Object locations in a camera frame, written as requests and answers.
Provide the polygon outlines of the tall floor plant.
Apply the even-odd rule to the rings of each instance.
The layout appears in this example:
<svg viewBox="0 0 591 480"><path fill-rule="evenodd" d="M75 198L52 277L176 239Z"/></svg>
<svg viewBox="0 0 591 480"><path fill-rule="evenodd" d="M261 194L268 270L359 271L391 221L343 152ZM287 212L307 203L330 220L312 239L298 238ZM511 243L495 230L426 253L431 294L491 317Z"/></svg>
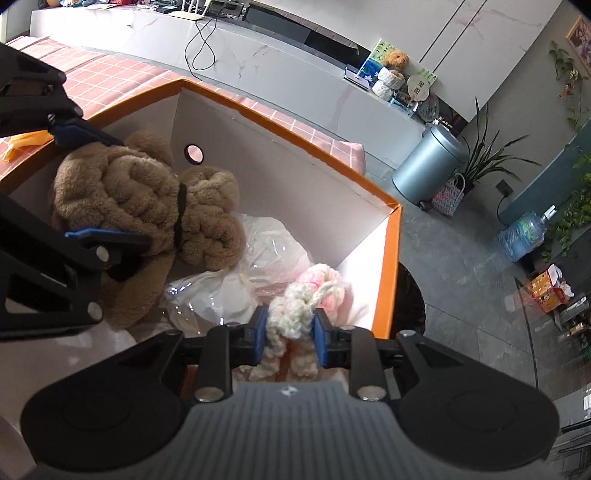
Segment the tall floor plant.
<svg viewBox="0 0 591 480"><path fill-rule="evenodd" d="M464 136L460 136L468 148L468 160L464 164L461 175L465 181L465 193L468 194L475 189L477 184L490 174L503 174L519 182L521 177L507 167L508 162L521 162L540 167L538 161L525 158L513 153L514 145L529 138L529 135L522 135L505 143L498 141L501 131L498 130L492 137L489 136L490 127L490 106L480 105L475 99L476 115L476 139L470 144Z"/></svg>

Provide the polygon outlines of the white crinkled plastic bag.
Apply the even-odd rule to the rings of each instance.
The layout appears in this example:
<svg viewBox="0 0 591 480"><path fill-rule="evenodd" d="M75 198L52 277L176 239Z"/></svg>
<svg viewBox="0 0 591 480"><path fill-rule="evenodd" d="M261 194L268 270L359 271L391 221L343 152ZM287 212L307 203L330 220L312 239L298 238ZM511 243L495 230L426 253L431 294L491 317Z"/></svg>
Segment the white crinkled plastic bag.
<svg viewBox="0 0 591 480"><path fill-rule="evenodd" d="M283 294L311 266L308 251L280 220L244 214L238 219L246 235L238 264L174 280L164 288L160 306L187 337L249 322L256 307Z"/></svg>

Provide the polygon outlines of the brown braided plush toy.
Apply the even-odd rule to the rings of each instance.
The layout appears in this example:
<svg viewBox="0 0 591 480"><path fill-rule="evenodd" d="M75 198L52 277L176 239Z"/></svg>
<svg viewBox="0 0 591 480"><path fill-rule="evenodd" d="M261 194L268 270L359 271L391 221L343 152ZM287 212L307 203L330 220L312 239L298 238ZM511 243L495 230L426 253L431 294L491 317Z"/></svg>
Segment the brown braided plush toy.
<svg viewBox="0 0 591 480"><path fill-rule="evenodd" d="M235 175L204 165L175 173L169 145L148 131L134 132L121 146L91 143L71 152L50 198L52 223L62 232L96 228L150 240L136 273L101 280L104 318L115 330L148 313L175 262L219 271L238 264L245 251Z"/></svg>

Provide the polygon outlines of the framed wall picture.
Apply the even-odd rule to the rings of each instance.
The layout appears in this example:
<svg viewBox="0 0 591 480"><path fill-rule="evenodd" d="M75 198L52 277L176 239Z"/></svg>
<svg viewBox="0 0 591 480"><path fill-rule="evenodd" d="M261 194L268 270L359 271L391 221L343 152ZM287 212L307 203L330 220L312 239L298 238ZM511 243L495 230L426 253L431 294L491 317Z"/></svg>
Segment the framed wall picture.
<svg viewBox="0 0 591 480"><path fill-rule="evenodd" d="M566 36L569 45L587 72L591 69L591 29L589 21L580 15Z"/></svg>

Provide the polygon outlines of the pink white knitted toy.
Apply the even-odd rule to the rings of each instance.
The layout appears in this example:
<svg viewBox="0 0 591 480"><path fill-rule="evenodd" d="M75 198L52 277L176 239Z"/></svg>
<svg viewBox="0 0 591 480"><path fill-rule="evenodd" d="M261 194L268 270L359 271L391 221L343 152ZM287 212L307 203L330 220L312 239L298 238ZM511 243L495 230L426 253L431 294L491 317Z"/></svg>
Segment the pink white knitted toy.
<svg viewBox="0 0 591 480"><path fill-rule="evenodd" d="M312 340L315 311L322 309L332 325L348 320L352 287L342 274L315 264L273 298L266 320L266 345L259 365L243 369L250 382L315 381L318 357Z"/></svg>

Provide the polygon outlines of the blue water jug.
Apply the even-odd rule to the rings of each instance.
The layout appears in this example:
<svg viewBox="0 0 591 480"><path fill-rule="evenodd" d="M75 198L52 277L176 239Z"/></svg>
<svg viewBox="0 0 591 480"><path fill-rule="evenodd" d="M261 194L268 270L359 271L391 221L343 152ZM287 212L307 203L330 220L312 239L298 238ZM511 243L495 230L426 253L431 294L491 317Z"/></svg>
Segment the blue water jug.
<svg viewBox="0 0 591 480"><path fill-rule="evenodd" d="M511 262L518 262L544 243L547 224L558 212L551 205L542 215L534 211L524 213L498 235L500 246Z"/></svg>

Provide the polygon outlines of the white marble tv console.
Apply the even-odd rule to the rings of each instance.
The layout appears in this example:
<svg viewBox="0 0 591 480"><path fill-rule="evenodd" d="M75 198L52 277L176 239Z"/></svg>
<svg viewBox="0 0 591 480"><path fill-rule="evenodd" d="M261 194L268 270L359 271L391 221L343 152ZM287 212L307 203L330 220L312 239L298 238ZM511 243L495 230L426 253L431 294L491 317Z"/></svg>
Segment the white marble tv console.
<svg viewBox="0 0 591 480"><path fill-rule="evenodd" d="M397 167L424 125L346 81L329 61L223 20L197 23L138 7L53 8L30 33L68 46L142 58L211 80L311 121Z"/></svg>

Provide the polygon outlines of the green picture book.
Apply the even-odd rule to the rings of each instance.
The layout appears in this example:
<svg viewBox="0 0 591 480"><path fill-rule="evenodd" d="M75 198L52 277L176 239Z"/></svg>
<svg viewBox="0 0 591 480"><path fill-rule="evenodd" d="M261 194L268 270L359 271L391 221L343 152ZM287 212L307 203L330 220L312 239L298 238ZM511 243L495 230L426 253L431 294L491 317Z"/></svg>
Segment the green picture book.
<svg viewBox="0 0 591 480"><path fill-rule="evenodd" d="M435 73L383 39L370 51L369 57L363 62L358 72L358 76L366 79L370 86L374 86L377 81L382 81L394 91L404 89L407 80L413 75L423 76L429 86L433 86L438 80Z"/></svg>

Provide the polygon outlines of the grey metal trash bin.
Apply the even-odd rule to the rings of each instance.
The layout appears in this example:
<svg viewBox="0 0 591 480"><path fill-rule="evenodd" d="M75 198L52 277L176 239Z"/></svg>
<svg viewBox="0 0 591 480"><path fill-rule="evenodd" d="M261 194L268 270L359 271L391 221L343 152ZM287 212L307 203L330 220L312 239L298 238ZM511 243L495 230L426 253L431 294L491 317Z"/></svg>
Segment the grey metal trash bin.
<svg viewBox="0 0 591 480"><path fill-rule="evenodd" d="M409 202L415 205L429 202L468 157L468 148L462 140L445 126L433 124L394 170L393 184Z"/></svg>

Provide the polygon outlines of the orange carton on floor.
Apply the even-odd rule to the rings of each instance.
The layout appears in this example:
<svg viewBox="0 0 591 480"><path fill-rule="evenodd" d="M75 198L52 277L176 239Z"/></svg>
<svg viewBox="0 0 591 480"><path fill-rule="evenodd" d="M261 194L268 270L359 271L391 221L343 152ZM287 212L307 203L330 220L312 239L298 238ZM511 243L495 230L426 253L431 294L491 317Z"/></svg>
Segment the orange carton on floor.
<svg viewBox="0 0 591 480"><path fill-rule="evenodd" d="M544 313L567 304L574 297L571 286L556 264L551 264L535 277L529 283L529 288L532 299Z"/></svg>

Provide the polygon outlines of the white wifi router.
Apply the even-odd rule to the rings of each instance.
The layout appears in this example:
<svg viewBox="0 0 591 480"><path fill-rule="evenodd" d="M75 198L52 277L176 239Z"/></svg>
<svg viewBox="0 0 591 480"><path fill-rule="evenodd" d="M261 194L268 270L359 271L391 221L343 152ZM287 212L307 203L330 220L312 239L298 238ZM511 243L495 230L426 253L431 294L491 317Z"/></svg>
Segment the white wifi router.
<svg viewBox="0 0 591 480"><path fill-rule="evenodd" d="M209 8L209 4L211 4L209 0L182 0L178 8L169 13L169 16L189 21L197 21L204 18Z"/></svg>

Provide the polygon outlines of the brown teddy bear figure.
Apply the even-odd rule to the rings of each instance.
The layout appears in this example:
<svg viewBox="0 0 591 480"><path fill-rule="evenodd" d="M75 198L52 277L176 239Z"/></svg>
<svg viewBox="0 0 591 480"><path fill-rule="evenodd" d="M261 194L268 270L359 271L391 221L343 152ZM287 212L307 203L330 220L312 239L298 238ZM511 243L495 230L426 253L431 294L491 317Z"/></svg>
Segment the brown teddy bear figure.
<svg viewBox="0 0 591 480"><path fill-rule="evenodd" d="M372 87L373 93L380 99L390 102L394 95L405 85L404 72L410 65L410 58L398 48L386 52L382 60L382 68Z"/></svg>

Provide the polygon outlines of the orange cardboard box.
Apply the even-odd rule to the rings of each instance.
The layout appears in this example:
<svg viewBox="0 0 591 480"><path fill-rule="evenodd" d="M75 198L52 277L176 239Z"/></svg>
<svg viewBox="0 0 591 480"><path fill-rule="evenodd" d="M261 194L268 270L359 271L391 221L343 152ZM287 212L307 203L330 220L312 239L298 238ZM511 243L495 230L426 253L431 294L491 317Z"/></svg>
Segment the orange cardboard box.
<svg viewBox="0 0 591 480"><path fill-rule="evenodd" d="M383 236L356 277L369 289L370 330L387 343L398 275L401 206L320 147L256 111L180 79L116 104L91 124L114 136L177 97L176 151L191 141L238 177L250 214L283 220L312 255L344 265ZM387 401L335 382L232 382L197 402L199 352L162 333L35 395L22 417L33 479L395 479L412 446Z"/></svg>

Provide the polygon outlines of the yellow plush piece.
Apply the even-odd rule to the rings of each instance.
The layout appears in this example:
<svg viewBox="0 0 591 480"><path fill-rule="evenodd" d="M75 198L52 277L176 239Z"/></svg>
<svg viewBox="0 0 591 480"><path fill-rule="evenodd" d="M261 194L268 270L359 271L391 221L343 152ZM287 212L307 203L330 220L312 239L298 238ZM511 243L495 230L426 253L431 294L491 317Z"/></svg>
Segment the yellow plush piece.
<svg viewBox="0 0 591 480"><path fill-rule="evenodd" d="M8 147L4 153L3 161L10 163L16 160L23 150L43 146L52 140L53 136L47 130L13 135L8 138Z"/></svg>

